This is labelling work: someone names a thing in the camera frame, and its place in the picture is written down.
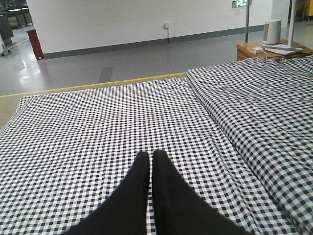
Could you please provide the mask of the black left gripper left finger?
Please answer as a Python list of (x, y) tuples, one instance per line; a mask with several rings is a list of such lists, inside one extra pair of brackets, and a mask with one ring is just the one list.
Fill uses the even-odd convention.
[(114, 192), (65, 235), (145, 235), (149, 190), (149, 156), (136, 155)]

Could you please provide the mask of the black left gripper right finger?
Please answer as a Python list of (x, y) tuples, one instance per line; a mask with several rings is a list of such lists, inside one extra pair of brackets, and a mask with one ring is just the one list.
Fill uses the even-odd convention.
[(158, 235), (248, 234), (200, 198), (163, 150), (153, 153), (152, 195)]

